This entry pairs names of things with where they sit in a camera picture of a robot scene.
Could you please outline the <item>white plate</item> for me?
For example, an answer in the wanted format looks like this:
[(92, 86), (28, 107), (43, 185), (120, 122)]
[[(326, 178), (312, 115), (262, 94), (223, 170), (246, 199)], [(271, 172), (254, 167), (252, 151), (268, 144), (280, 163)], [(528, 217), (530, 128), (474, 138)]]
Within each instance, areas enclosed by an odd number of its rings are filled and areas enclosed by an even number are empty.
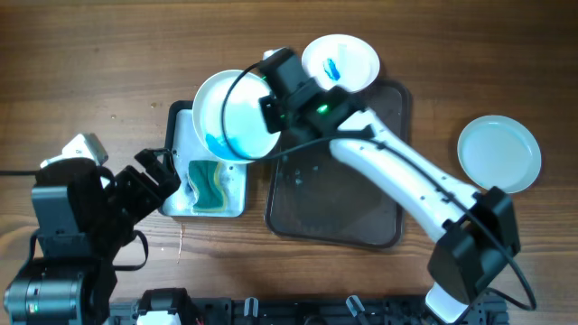
[(311, 42), (303, 51), (302, 65), (320, 87), (339, 86), (352, 93), (367, 88), (380, 71), (376, 51), (347, 34), (325, 35)]
[(192, 104), (192, 123), (201, 144), (224, 162), (245, 163), (234, 152), (260, 158), (276, 146), (280, 134), (271, 134), (258, 103), (270, 94), (266, 82), (249, 72), (239, 83), (240, 70), (224, 70), (200, 86)]

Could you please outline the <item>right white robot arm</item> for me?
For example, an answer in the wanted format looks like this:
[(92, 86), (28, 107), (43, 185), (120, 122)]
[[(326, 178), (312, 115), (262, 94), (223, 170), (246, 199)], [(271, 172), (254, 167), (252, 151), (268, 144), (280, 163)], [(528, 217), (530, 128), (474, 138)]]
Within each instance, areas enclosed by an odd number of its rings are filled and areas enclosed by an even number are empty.
[(262, 98), (266, 125), (303, 135), (297, 151), (328, 144), (337, 161), (364, 175), (411, 214), (435, 247), (434, 279), (425, 304), (447, 324), (457, 321), (520, 250), (512, 199), (498, 187), (485, 193), (426, 160), (382, 121), (385, 101), (371, 105), (341, 87), (274, 87)]

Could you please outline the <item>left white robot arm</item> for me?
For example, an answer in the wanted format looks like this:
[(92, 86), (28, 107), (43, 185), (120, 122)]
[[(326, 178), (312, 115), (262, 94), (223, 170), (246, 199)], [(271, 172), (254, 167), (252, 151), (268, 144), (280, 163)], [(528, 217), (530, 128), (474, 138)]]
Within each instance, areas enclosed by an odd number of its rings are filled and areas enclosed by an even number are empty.
[(28, 257), (5, 290), (13, 324), (101, 324), (117, 273), (119, 250), (139, 239), (135, 225), (159, 209), (181, 185), (172, 151), (144, 149), (118, 174), (89, 158), (53, 162), (35, 173), (32, 203), (39, 227)]

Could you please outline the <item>green yellow sponge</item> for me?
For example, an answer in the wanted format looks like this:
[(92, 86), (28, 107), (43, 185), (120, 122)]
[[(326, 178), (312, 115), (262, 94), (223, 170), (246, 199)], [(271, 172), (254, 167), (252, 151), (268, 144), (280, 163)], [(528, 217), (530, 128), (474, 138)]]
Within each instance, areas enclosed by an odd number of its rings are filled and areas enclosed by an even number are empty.
[(223, 163), (210, 160), (190, 161), (188, 183), (197, 195), (193, 209), (199, 212), (224, 211), (228, 197), (219, 177)]

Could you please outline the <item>white plate top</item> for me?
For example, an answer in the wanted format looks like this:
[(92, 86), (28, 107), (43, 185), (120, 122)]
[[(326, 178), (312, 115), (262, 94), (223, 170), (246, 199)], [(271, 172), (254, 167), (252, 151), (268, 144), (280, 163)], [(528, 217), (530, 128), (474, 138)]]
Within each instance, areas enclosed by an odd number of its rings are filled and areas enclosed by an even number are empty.
[(325, 35), (311, 42), (303, 51), (302, 65), (320, 87), (339, 86), (352, 93), (367, 88), (380, 71), (376, 51), (347, 34)]

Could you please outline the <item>grey-white plate bottom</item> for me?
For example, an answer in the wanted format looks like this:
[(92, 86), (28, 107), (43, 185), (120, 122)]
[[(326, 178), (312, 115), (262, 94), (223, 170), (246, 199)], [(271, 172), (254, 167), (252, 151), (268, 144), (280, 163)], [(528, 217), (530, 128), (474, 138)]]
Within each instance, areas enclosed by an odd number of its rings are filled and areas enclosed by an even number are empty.
[(457, 157), (465, 174), (488, 190), (506, 193), (529, 188), (542, 169), (542, 153), (534, 135), (507, 116), (481, 116), (469, 122), (457, 142)]

